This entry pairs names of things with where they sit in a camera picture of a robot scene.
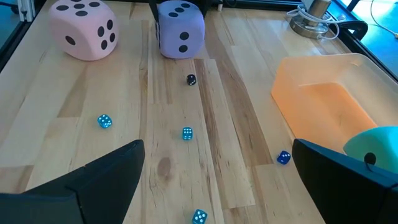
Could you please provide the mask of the large purple foam die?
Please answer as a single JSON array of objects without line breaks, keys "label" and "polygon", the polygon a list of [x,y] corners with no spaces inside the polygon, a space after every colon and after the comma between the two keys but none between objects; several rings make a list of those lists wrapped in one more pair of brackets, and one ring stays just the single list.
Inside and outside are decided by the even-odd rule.
[{"label": "large purple foam die", "polygon": [[194,57],[205,41],[205,21],[192,2],[169,0],[158,6],[160,52],[174,59]]}]

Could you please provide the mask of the orange translucent plastic bin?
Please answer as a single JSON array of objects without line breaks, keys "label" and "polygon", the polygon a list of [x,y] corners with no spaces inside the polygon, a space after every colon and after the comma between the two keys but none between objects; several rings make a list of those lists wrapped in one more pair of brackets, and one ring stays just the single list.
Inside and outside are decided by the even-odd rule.
[{"label": "orange translucent plastic bin", "polygon": [[271,95],[296,138],[339,152],[363,131],[398,126],[398,82],[361,54],[284,58]]}]

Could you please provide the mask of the black curved bracket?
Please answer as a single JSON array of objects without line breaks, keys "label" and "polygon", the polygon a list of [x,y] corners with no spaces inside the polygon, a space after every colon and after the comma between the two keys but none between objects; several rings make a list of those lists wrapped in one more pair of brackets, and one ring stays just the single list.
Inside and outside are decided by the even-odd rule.
[{"label": "black curved bracket", "polygon": [[344,21],[337,24],[330,24],[329,28],[336,32],[336,27],[340,29],[338,38],[343,42],[346,40],[362,40],[368,31],[368,24],[364,21],[353,20]]}]

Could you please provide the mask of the small dark blue die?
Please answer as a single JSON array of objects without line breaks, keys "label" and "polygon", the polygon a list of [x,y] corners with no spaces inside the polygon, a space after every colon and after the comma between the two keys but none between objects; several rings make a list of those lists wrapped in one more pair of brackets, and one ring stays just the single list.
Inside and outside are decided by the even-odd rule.
[{"label": "small dark blue die", "polygon": [[288,164],[290,159],[291,159],[291,155],[287,151],[281,151],[279,153],[279,155],[277,156],[277,162],[282,164],[282,165]]}]

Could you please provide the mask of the large teal foam die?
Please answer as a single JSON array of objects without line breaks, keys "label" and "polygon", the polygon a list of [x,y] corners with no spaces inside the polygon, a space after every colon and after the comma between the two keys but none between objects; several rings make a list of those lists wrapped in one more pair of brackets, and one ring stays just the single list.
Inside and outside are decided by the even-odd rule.
[{"label": "large teal foam die", "polygon": [[398,126],[380,126],[352,137],[345,153],[357,160],[398,174]]}]

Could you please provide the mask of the aluminium frame post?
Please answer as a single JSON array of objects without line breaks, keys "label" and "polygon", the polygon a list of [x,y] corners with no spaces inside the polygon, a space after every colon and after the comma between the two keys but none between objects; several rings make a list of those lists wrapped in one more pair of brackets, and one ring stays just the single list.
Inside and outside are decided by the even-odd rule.
[{"label": "aluminium frame post", "polygon": [[32,22],[35,18],[35,0],[17,0],[21,22]]}]

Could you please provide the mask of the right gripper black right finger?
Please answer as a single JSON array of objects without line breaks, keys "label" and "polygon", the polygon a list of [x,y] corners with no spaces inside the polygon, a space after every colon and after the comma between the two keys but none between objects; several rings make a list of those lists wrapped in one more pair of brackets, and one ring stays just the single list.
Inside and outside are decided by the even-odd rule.
[{"label": "right gripper black right finger", "polygon": [[304,139],[292,159],[326,224],[398,224],[398,174]]}]

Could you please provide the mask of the large pink foam die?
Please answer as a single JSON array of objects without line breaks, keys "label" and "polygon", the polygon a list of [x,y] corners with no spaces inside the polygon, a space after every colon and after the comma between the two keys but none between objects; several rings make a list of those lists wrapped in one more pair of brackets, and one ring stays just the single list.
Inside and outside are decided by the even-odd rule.
[{"label": "large pink foam die", "polygon": [[108,56],[116,47],[119,25],[102,0],[58,0],[49,9],[49,27],[55,43],[80,60]]}]

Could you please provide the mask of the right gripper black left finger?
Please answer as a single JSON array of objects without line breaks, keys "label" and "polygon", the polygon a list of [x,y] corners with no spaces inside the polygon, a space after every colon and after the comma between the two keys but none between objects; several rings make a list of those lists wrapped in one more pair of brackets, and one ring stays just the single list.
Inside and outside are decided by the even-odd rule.
[{"label": "right gripper black left finger", "polygon": [[132,141],[30,189],[28,224],[122,224],[141,178],[145,149]]}]

